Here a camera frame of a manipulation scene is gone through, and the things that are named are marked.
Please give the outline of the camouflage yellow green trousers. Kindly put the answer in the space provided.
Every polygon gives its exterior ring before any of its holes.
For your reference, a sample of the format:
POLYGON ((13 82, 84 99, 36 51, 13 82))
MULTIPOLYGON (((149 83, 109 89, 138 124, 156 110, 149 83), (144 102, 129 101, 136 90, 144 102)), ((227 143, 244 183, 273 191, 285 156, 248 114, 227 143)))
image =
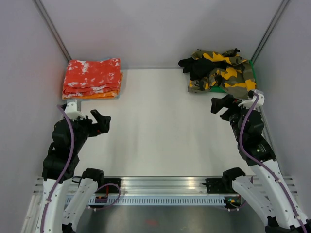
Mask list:
POLYGON ((190 75, 188 92, 205 93, 219 88, 237 99, 247 98, 257 83, 251 61, 239 52, 239 49, 224 53, 197 50, 190 58, 179 61, 183 73, 190 75))

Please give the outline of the black trousers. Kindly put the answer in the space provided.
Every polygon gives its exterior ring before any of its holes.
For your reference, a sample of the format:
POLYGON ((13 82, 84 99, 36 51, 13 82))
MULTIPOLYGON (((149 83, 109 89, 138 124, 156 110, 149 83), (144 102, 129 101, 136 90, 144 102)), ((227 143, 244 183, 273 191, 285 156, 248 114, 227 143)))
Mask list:
POLYGON ((206 58, 199 58, 198 60, 193 58, 182 59, 178 62, 178 65, 183 69, 183 73, 190 74, 191 81, 207 77, 216 68, 226 69, 227 67, 225 62, 212 62, 206 58))

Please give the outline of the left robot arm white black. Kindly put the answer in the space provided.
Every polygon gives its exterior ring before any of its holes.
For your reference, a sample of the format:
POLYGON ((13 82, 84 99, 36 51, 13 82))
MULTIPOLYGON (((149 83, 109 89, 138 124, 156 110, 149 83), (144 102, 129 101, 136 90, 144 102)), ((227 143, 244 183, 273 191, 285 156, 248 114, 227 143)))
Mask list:
POLYGON ((78 153, 90 137, 108 133, 110 116, 91 110, 96 119, 87 116, 70 119, 66 114, 54 125, 52 143, 43 161, 43 197, 37 233, 74 233, 91 196, 105 189, 102 170, 88 168, 78 190, 68 205, 65 204, 69 186, 79 163, 78 153))

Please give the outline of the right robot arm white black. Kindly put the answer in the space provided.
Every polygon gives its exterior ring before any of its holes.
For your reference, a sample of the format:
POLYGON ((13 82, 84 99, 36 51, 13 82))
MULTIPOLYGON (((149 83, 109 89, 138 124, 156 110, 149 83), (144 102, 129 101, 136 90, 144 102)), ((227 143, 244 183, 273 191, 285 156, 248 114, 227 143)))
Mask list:
POLYGON ((211 113, 223 108, 222 120, 230 123, 241 157, 255 173, 265 193, 259 192, 250 178, 238 167, 223 173, 222 188, 235 191, 257 213, 267 233, 309 233, 311 220, 301 210, 291 194, 276 155, 262 135, 264 122, 256 108, 264 104, 264 95, 257 90, 248 92, 246 100, 232 95, 211 99, 211 113))

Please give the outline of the orange folded trousers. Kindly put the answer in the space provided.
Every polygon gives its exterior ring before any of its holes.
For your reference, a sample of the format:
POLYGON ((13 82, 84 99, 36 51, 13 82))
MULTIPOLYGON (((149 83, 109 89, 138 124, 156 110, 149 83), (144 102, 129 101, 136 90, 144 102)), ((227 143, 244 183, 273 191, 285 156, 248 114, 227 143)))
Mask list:
POLYGON ((115 86, 108 87, 107 85, 87 88, 67 88, 63 90, 62 99, 113 99, 119 96, 121 90, 121 83, 123 79, 123 72, 120 73, 120 78, 115 83, 115 86))

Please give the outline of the red white folded trousers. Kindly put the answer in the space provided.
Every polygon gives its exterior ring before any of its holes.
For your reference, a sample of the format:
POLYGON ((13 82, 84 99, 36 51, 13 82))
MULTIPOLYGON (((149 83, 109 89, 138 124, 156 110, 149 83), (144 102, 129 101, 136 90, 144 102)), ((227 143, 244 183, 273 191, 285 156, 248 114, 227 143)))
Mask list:
POLYGON ((100 79, 100 72, 105 65, 99 61, 71 60, 65 73, 63 90, 67 88, 96 87, 100 79))

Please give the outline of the green plastic tray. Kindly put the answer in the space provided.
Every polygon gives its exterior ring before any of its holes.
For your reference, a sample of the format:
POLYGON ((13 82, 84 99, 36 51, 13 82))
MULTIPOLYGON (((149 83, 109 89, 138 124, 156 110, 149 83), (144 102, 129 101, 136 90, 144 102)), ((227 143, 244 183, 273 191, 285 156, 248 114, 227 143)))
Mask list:
POLYGON ((257 88, 256 75, 250 60, 239 59, 226 64, 226 69, 216 68, 210 72, 207 84, 210 92, 227 93, 238 98, 257 88))

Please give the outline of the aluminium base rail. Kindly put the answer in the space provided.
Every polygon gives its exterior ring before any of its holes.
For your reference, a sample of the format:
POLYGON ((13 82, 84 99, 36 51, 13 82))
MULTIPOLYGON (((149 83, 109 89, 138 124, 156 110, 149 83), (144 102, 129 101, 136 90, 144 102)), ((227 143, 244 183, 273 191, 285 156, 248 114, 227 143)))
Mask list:
MULTIPOLYGON (((112 179, 120 179, 122 195, 130 196, 204 196, 204 195, 229 195, 228 192, 217 190, 209 193, 207 187, 211 188, 215 180, 221 181, 221 176, 106 176, 105 182, 112 179)), ((284 178, 289 190, 294 196, 298 196, 294 180, 291 177, 284 178)), ((253 185, 265 194, 263 185, 259 179, 253 178, 253 185)), ((78 189, 78 184, 71 182, 67 194, 73 195, 78 189)), ((35 180, 33 195, 43 194, 43 178, 35 180)))

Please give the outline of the right corner aluminium post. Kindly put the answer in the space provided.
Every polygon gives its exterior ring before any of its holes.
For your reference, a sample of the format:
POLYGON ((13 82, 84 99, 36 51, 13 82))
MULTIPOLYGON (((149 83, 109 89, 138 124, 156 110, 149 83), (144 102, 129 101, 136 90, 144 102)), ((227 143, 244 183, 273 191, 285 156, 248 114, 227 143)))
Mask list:
POLYGON ((257 48, 255 49, 255 52, 253 53, 251 57, 251 62, 254 64, 256 60, 258 59, 260 53, 262 52, 264 46, 268 42, 271 34, 273 33, 274 29, 276 28, 277 24, 280 22, 284 12, 290 5, 291 0, 282 0, 280 5, 278 6, 275 14, 273 15, 267 29, 265 30, 257 48))

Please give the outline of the corner aluminium post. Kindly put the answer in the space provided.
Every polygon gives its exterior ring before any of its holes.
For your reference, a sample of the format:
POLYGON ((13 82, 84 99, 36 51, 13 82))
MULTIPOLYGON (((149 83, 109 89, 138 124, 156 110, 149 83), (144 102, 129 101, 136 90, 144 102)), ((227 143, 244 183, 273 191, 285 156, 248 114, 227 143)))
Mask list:
POLYGON ((251 62, 254 64, 256 60, 258 59, 260 53, 262 52, 264 46, 268 42, 271 34, 273 33, 274 29, 276 28, 277 24, 280 22, 284 12, 290 5, 291 0, 282 0, 280 5, 278 6, 275 14, 273 15, 267 29, 265 30, 257 48, 255 49, 255 52, 253 53, 251 57, 251 62))
POLYGON ((58 33, 46 7, 44 6, 43 2, 41 0, 32 0, 34 3, 36 9, 38 10, 39 14, 41 15, 42 19, 44 20, 48 30, 52 34, 52 37, 54 38, 55 42, 57 43, 59 49, 61 50, 65 60, 69 62, 72 58, 65 46, 65 43, 63 42, 60 34, 58 33))

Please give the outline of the left corner aluminium post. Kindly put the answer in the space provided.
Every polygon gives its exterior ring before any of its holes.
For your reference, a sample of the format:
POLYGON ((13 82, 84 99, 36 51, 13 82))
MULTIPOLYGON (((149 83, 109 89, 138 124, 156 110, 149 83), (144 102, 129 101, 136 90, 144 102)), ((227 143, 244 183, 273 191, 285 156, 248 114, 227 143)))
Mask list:
POLYGON ((69 62, 72 58, 65 46, 65 43, 63 42, 60 34, 58 33, 46 7, 44 6, 43 2, 41 0, 32 0, 34 3, 36 9, 38 10, 39 14, 41 15, 42 19, 44 20, 48 30, 52 34, 52 37, 54 38, 55 42, 57 43, 59 49, 61 50, 65 60, 69 62))

